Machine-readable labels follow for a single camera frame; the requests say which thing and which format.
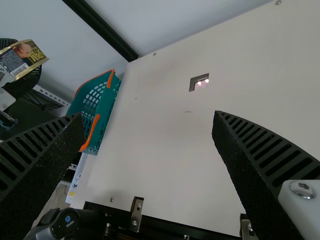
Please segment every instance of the basket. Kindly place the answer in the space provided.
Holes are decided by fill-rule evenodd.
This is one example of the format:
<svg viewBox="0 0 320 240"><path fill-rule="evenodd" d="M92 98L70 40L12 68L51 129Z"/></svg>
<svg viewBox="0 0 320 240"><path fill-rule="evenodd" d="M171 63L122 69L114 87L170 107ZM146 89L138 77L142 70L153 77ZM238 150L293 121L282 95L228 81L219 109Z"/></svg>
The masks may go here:
<svg viewBox="0 0 320 240"><path fill-rule="evenodd" d="M109 70L82 84L67 115L81 113L85 143L79 152L97 155L121 84Z"/></svg>

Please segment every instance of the metal bracket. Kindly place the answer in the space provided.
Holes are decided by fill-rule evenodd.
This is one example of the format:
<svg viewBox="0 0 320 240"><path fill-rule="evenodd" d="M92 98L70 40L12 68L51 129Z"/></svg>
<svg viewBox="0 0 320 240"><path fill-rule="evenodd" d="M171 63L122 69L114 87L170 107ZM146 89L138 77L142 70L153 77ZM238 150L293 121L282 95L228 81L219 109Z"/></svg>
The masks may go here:
<svg viewBox="0 0 320 240"><path fill-rule="evenodd" d="M139 232L143 205L144 205L144 198L135 196L131 206L132 215L131 215L131 220L129 222L129 229L136 233Z"/></svg>
<svg viewBox="0 0 320 240"><path fill-rule="evenodd" d="M259 240L248 219L241 219L241 233L243 240Z"/></svg>
<svg viewBox="0 0 320 240"><path fill-rule="evenodd" d="M16 99L6 90L0 88L0 111L3 112L12 104L14 104Z"/></svg>

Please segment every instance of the white wall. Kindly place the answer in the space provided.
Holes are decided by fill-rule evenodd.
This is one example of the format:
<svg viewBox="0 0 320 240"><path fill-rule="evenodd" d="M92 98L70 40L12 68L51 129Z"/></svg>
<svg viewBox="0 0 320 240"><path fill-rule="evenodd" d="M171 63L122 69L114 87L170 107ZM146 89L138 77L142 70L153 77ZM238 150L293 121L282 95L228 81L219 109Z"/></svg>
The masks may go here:
<svg viewBox="0 0 320 240"><path fill-rule="evenodd" d="M319 9L268 3L129 63L84 199L128 211L144 197L144 215L237 236L244 209L211 137L214 111L320 159ZM209 86L189 92L206 73Z"/></svg>
<svg viewBox="0 0 320 240"><path fill-rule="evenodd" d="M32 39L50 60L39 85L71 100L85 81L127 61L62 0L2 0L0 38Z"/></svg>
<svg viewBox="0 0 320 240"><path fill-rule="evenodd" d="M144 56L270 0L86 0Z"/></svg>

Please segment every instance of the can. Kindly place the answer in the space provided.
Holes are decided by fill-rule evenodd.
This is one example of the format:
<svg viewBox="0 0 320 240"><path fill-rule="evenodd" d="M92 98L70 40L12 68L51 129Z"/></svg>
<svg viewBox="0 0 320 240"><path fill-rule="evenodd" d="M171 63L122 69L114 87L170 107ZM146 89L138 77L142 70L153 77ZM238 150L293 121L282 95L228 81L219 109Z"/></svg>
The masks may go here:
<svg viewBox="0 0 320 240"><path fill-rule="evenodd" d="M49 58L31 39L18 41L0 50L0 65L18 80L48 61Z"/></svg>

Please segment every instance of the black metal frame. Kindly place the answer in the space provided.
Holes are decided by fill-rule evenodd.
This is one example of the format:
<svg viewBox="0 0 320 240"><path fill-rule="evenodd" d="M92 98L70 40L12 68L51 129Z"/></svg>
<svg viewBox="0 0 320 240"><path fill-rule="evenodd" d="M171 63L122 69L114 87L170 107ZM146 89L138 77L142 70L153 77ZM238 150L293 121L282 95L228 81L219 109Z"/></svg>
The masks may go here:
<svg viewBox="0 0 320 240"><path fill-rule="evenodd" d="M128 230L131 221L131 212L85 202L83 209L94 210L102 215L107 215L110 227L105 230L104 239L122 240L240 240L240 237L226 235L193 226L183 225L146 215L142 215L139 232Z"/></svg>
<svg viewBox="0 0 320 240"><path fill-rule="evenodd" d="M85 0L62 0L128 62L139 55L100 17Z"/></svg>

